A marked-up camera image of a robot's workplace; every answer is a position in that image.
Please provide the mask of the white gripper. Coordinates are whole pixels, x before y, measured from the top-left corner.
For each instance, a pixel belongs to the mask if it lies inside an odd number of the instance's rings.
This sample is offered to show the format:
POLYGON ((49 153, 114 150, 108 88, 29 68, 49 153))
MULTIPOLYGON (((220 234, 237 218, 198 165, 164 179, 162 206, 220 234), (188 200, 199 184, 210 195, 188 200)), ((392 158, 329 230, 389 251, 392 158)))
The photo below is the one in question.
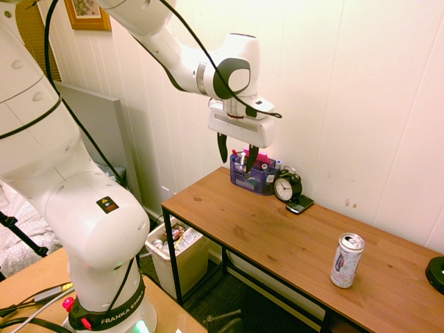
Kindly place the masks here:
POLYGON ((217 132, 217 143, 223 163, 226 163, 228 159, 227 137, 250 144, 246 163, 246 172, 250 173, 257 159, 259 148, 267 148, 273 143, 276 123, 271 117, 259 120, 244 117, 240 121, 234 120, 222 109, 210 108, 208 127, 217 132))

